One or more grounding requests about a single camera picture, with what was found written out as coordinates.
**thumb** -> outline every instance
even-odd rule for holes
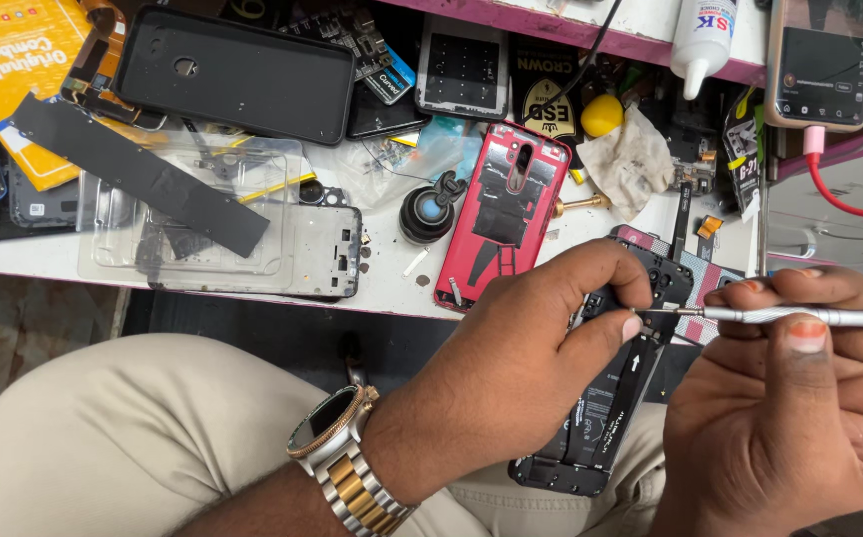
[[[577,327],[557,348],[560,358],[589,383],[640,332],[640,316],[629,310],[608,311]]]
[[[766,371],[763,424],[780,446],[805,447],[841,426],[826,323],[806,313],[777,320]]]

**hand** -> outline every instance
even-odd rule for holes
[[[863,275],[784,269],[707,306],[863,310]],[[779,535],[863,509],[863,329],[721,323],[670,399],[653,534]]]
[[[638,315],[611,311],[567,334],[584,295],[607,283],[624,306],[651,304],[643,265],[606,239],[488,284],[425,369],[381,397],[366,425],[362,451],[396,499],[417,504],[554,436],[581,392],[640,331]]]

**yellow ball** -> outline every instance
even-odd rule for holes
[[[589,136],[604,136],[623,124],[623,106],[611,94],[598,95],[584,107],[580,124]]]

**silver screwdriver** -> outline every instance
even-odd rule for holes
[[[763,308],[762,310],[730,310],[718,306],[706,306],[704,308],[676,308],[672,310],[641,310],[631,308],[638,313],[673,313],[676,315],[696,315],[705,319],[718,321],[733,321],[749,325],[763,325],[772,323],[780,317],[793,313],[808,313],[818,317],[830,326],[852,326],[863,327],[863,311],[855,310],[827,310],[823,308],[805,308],[797,306],[777,306],[774,308]]]

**white bottle cap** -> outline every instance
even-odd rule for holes
[[[706,77],[709,64],[705,59],[695,59],[686,65],[686,76],[683,77],[683,98],[693,100],[700,92],[700,85]]]

